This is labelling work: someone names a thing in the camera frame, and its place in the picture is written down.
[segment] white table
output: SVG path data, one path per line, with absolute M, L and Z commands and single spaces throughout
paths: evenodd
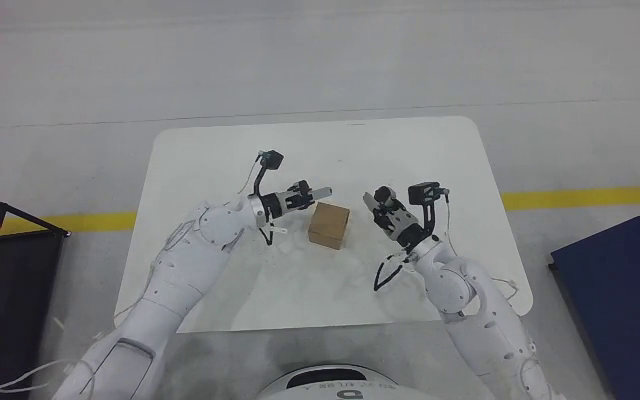
M 351 209 L 343 248 L 307 240 L 312 209 L 278 220 L 289 234 L 276 235 L 272 247 L 249 232 L 179 332 L 439 319 L 415 272 L 372 290 L 380 261 L 399 248 L 374 225 L 362 194 L 388 185 L 408 204 L 407 187 L 423 181 L 451 189 L 451 237 L 458 253 L 482 263 L 493 277 L 513 279 L 520 288 L 511 300 L 515 311 L 530 310 L 531 289 L 477 127 L 467 118 L 447 117 L 163 132 L 149 162 L 115 312 L 138 298 L 149 263 L 194 205 L 236 198 L 259 149 L 285 155 L 280 170 L 266 174 L 263 193 L 307 179 L 312 187 L 331 186 L 334 194 L 326 201 Z M 419 207 L 412 211 L 421 215 Z M 435 232 L 445 227 L 441 201 Z

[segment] yellow line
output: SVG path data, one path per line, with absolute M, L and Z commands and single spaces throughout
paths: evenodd
M 507 211 L 640 205 L 640 187 L 502 193 L 502 203 Z M 71 214 L 43 219 L 71 232 L 126 231 L 133 229 L 136 213 L 131 211 L 108 214 Z M 7 218 L 0 228 L 0 235 L 29 232 L 36 229 L 38 227 L 30 222 L 19 218 Z
M 640 204 L 640 187 L 503 193 L 507 211 Z
M 71 232 L 126 231 L 133 229 L 136 213 L 131 211 L 108 214 L 70 214 L 42 219 Z M 0 235 L 30 232 L 37 229 L 42 228 L 20 218 L 7 218 L 0 228 Z

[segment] cardboard box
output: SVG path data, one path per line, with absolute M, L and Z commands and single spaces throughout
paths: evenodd
M 318 203 L 309 225 L 309 241 L 340 250 L 348 221 L 348 208 Z

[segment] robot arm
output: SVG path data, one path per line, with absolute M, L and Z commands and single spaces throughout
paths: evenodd
M 152 398 L 169 338 L 214 285 L 244 231 L 262 229 L 331 194 L 330 188 L 312 191 L 300 181 L 286 192 L 262 196 L 259 181 L 264 171 L 277 169 L 282 158 L 273 150 L 259 155 L 262 169 L 254 193 L 237 206 L 203 203 L 178 225 L 151 264 L 143 295 L 125 320 L 85 353 L 86 364 L 76 365 L 54 400 Z
M 448 189 L 438 183 L 409 188 L 409 202 L 421 205 L 425 226 L 406 210 L 387 187 L 364 201 L 374 222 L 397 241 L 425 282 L 427 297 L 440 312 L 445 328 L 467 365 L 498 400 L 564 400 L 547 383 L 536 358 L 536 346 L 520 318 L 477 263 L 455 255 L 446 242 L 433 235 L 434 202 Z M 464 315 L 475 298 L 480 309 Z

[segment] black stand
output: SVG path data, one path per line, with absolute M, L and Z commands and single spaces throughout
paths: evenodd
M 0 236 L 0 383 L 38 365 L 40 341 L 64 240 L 71 232 L 0 203 L 0 227 L 7 213 L 44 230 Z M 31 386 L 25 379 L 6 389 Z M 2 394 L 3 400 L 27 400 L 29 392 Z

